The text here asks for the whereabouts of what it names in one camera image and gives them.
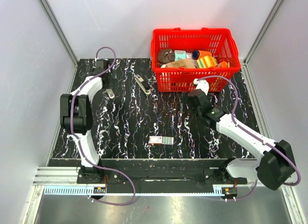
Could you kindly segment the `beige stapler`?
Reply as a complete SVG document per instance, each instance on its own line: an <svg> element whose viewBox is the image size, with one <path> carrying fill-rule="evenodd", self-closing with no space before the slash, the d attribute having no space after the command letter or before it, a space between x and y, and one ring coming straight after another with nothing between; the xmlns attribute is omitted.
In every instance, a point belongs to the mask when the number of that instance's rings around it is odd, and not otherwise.
<svg viewBox="0 0 308 224"><path fill-rule="evenodd" d="M112 89L106 89L105 91L107 92L110 99L113 99L115 97L115 94Z"/></svg>

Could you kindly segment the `staple remover tool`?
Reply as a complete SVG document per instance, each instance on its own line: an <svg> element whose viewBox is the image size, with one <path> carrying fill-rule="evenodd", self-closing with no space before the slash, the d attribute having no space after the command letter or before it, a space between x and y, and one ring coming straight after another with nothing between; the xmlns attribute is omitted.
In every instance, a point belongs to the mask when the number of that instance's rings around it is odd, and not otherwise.
<svg viewBox="0 0 308 224"><path fill-rule="evenodd" d="M140 88L142 89L142 91L146 94L146 95L150 95L151 94L151 89L150 86L148 84L148 81L146 81L145 79L143 79L139 74L136 74L134 76L135 81L137 82L137 84L140 86Z"/></svg>

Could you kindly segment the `red white staple box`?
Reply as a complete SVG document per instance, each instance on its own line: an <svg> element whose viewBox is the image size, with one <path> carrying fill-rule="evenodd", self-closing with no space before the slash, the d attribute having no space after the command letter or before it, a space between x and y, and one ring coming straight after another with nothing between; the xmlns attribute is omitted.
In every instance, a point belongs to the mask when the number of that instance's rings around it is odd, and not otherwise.
<svg viewBox="0 0 308 224"><path fill-rule="evenodd" d="M159 145L173 145L174 138L166 136L150 136L149 144L159 144Z"/></svg>

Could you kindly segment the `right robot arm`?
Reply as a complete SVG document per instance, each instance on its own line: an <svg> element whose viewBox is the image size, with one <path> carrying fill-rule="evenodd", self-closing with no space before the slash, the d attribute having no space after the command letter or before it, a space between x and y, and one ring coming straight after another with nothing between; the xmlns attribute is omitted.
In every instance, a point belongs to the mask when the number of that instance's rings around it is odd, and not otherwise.
<svg viewBox="0 0 308 224"><path fill-rule="evenodd" d="M225 162L219 171L219 179L226 184L235 178L258 180L268 189L277 190L287 185L296 172L291 145L267 138L238 121L234 115L220 106L212 106L201 89L189 92L186 97L189 109L202 124L231 138L254 156L254 159L233 158Z"/></svg>

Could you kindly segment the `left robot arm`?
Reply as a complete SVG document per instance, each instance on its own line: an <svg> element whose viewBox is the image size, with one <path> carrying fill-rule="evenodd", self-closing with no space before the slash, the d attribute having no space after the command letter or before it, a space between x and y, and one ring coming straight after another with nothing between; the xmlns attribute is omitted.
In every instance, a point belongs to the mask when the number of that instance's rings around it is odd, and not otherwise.
<svg viewBox="0 0 308 224"><path fill-rule="evenodd" d="M72 137L81 157L78 184L100 183L107 180L100 157L91 136L93 113L91 101L95 94L104 89L109 98L115 94L111 89L112 67L107 59L98 59L85 81L70 94L60 97L60 124Z"/></svg>

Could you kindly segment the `brown cardboard package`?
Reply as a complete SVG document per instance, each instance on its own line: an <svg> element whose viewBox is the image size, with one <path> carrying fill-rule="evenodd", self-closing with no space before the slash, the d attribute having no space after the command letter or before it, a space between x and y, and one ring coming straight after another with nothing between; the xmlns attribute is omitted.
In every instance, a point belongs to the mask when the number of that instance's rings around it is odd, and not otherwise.
<svg viewBox="0 0 308 224"><path fill-rule="evenodd" d="M160 68L197 68L196 61L190 58L180 59L168 64L162 65Z"/></svg>

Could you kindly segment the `green yellow striped box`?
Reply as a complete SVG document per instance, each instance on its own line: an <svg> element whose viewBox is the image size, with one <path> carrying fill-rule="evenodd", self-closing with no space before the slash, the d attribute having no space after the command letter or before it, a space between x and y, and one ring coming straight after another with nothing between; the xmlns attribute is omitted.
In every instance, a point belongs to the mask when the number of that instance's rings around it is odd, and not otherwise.
<svg viewBox="0 0 308 224"><path fill-rule="evenodd" d="M212 68L218 65L216 59L209 55L199 58L196 63L199 68Z"/></svg>

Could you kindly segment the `teal white card packet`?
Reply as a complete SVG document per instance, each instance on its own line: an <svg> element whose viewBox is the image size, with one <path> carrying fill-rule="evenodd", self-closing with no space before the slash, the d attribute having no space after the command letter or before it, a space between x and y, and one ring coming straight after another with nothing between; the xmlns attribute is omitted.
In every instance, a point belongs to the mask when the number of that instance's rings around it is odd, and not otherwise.
<svg viewBox="0 0 308 224"><path fill-rule="evenodd" d="M175 50L175 61L186 59L186 51L183 50Z"/></svg>

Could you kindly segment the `orange bottle blue cap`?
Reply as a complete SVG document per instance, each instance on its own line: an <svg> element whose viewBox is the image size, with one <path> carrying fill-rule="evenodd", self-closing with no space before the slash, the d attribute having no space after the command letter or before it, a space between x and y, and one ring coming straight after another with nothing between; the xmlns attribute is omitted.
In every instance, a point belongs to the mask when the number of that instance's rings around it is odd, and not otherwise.
<svg viewBox="0 0 308 224"><path fill-rule="evenodd" d="M212 53L209 52L209 51L202 51L202 50L194 50L192 52L192 59L193 60L198 60L198 59L205 57L205 56L212 56Z"/></svg>

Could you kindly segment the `brown round object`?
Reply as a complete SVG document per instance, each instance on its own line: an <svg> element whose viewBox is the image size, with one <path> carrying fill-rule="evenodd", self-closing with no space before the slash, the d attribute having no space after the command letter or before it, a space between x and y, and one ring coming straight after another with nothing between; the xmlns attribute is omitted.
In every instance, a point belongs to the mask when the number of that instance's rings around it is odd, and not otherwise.
<svg viewBox="0 0 308 224"><path fill-rule="evenodd" d="M161 49L158 52L157 60L160 65L175 61L175 53L173 49Z"/></svg>

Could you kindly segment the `small orange box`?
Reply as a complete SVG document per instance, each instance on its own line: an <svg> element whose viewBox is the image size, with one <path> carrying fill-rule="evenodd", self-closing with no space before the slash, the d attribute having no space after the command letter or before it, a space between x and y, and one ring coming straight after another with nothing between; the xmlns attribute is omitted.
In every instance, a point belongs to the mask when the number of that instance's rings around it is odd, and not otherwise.
<svg viewBox="0 0 308 224"><path fill-rule="evenodd" d="M226 61L222 61L216 67L229 68L230 67L230 63L226 62Z"/></svg>

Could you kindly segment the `red plastic basket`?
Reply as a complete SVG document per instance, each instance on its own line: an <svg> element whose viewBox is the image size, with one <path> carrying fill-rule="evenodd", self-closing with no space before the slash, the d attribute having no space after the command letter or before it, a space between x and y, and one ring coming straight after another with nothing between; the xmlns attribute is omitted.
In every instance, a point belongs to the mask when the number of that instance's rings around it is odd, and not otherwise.
<svg viewBox="0 0 308 224"><path fill-rule="evenodd" d="M225 61L229 67L188 68L165 67L158 62L158 54L163 49L187 51L209 51L218 63ZM211 92L221 91L226 81L221 77L231 79L240 71L239 53L227 28L201 29L155 29L152 35L150 53L152 70L155 73L160 92L189 92L194 89L193 80L210 76L208 79Z"/></svg>

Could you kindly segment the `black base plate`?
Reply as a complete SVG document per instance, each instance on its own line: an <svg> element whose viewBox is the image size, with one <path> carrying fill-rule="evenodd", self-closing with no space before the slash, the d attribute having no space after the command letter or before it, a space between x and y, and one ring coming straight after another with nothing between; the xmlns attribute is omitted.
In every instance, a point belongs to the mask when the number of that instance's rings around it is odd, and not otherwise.
<svg viewBox="0 0 308 224"><path fill-rule="evenodd" d="M222 177L219 174L219 169L211 168L125 168L121 169L122 173L115 171L99 170L97 168L81 168L78 171L77 183L78 184L98 184L107 182L108 184L118 184L120 182L127 182L131 179L134 183L147 181L147 182L196 182L199 184L247 184L247 179L238 178L232 179Z"/></svg>

